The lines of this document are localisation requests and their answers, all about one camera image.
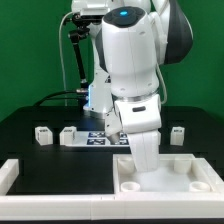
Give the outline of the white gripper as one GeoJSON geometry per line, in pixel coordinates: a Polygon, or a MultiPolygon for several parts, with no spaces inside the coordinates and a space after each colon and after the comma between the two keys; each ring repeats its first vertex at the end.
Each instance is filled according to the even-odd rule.
{"type": "Polygon", "coordinates": [[[129,134],[128,141],[138,172],[149,172],[158,168],[160,145],[158,130],[129,134]]]}

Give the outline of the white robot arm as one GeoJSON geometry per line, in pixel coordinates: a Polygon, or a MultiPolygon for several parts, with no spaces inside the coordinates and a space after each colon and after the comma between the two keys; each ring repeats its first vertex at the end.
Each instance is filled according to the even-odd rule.
{"type": "Polygon", "coordinates": [[[188,19],[177,0],[72,0],[78,35],[88,34],[94,80],[87,115],[105,120],[106,137],[128,137],[135,167],[155,170],[161,127],[159,66],[178,63],[193,44],[188,19]]]}

